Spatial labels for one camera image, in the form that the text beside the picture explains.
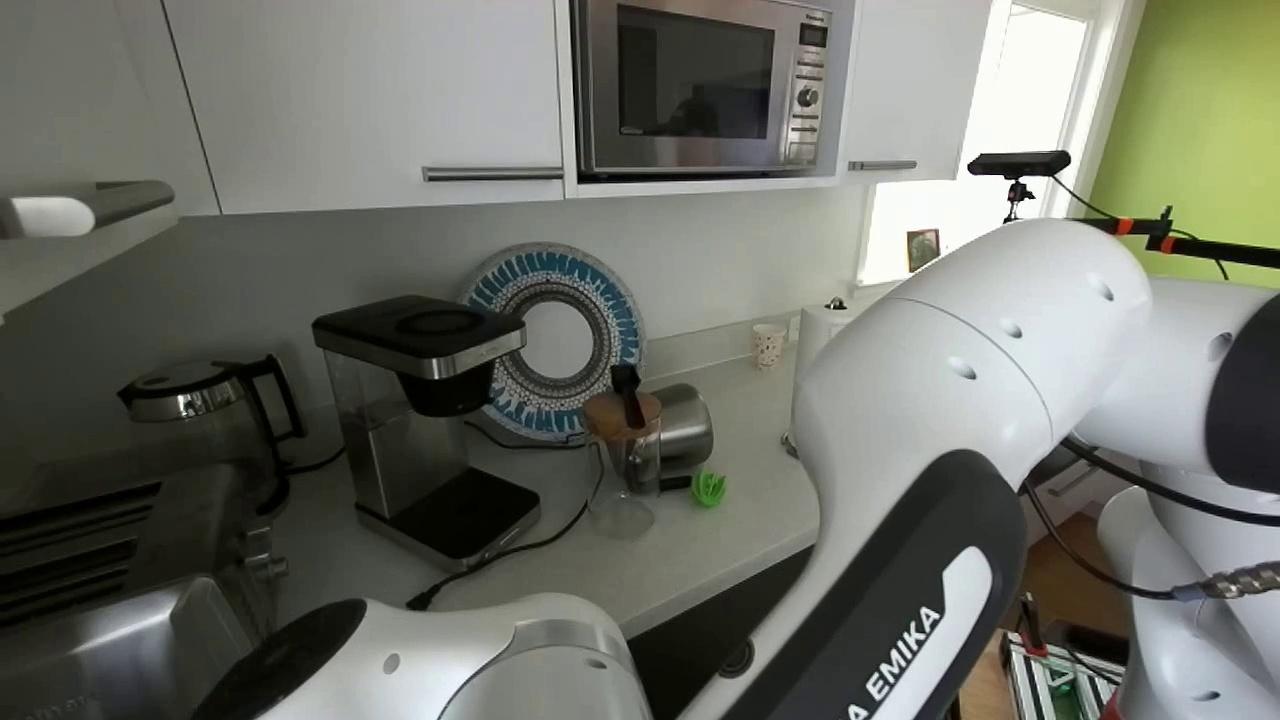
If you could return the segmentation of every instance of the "green object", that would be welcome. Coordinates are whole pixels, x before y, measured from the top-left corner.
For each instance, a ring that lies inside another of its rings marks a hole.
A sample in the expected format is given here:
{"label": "green object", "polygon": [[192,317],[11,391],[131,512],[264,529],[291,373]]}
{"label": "green object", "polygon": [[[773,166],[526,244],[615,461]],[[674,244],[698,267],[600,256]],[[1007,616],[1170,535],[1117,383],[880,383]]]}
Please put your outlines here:
{"label": "green object", "polygon": [[1042,669],[1042,682],[1052,697],[1052,715],[1056,720],[1089,720],[1085,702],[1080,702],[1080,687],[1074,687],[1074,663],[1048,654],[1040,661]]}
{"label": "green object", "polygon": [[697,506],[721,506],[722,491],[728,491],[728,481],[721,471],[708,471],[708,466],[690,471],[688,495]]}
{"label": "green object", "polygon": [[[1153,0],[1092,201],[1117,214],[1160,214],[1170,203],[1176,227],[1280,247],[1274,29],[1274,0]],[[1138,258],[1153,274],[1218,280],[1210,258]],[[1280,289],[1272,267],[1226,272],[1236,284]]]}

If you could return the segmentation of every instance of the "small cup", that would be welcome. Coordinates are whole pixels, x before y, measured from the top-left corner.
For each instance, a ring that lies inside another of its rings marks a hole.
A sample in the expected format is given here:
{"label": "small cup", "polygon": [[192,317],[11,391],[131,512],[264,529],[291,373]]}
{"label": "small cup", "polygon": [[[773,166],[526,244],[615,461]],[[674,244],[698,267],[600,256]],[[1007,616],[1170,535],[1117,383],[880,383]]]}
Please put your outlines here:
{"label": "small cup", "polygon": [[596,438],[600,453],[600,471],[607,471],[605,487],[591,501],[591,522],[600,535],[610,540],[636,540],[652,529],[652,506],[644,504],[640,491],[631,491],[631,485],[644,487],[644,471],[652,471],[652,487],[656,487],[656,456],[647,461],[652,449],[626,443],[626,449],[610,449],[605,438]]}
{"label": "small cup", "polygon": [[751,365],[773,367],[788,348],[782,324],[751,324]]}

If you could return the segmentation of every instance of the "blue and white plate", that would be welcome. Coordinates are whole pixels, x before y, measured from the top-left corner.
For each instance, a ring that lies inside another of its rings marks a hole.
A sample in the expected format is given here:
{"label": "blue and white plate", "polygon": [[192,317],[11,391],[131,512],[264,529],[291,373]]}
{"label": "blue and white plate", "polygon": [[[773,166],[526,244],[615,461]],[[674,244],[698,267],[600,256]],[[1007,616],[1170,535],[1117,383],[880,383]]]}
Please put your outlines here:
{"label": "blue and white plate", "polygon": [[526,438],[584,432],[579,406],[610,365],[640,365],[640,310],[621,274],[569,244],[515,244],[461,290],[464,302],[522,318],[522,348],[493,373],[485,417]]}

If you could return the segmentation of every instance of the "microwave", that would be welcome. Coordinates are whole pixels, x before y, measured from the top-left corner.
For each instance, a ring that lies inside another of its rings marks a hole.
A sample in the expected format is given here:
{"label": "microwave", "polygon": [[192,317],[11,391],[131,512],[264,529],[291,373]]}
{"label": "microwave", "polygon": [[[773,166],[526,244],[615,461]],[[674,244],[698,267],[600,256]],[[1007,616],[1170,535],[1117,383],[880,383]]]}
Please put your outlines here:
{"label": "microwave", "polygon": [[782,177],[819,148],[830,14],[779,0],[574,0],[584,179]]}

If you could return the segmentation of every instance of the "white kitchen cabinet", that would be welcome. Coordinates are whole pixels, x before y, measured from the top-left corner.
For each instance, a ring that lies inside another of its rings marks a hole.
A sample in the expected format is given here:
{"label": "white kitchen cabinet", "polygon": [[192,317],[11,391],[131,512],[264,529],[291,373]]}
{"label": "white kitchen cabinet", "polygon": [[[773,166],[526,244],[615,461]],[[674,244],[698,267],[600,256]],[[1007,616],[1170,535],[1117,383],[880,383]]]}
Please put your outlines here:
{"label": "white kitchen cabinet", "polygon": [[[164,179],[175,212],[213,212],[195,123],[160,3],[0,3],[0,194]],[[0,317],[151,238],[164,212],[78,238],[0,238]]]}
{"label": "white kitchen cabinet", "polygon": [[992,0],[856,0],[851,179],[954,179]]}
{"label": "white kitchen cabinet", "polygon": [[561,201],[556,0],[164,0],[224,212]]}

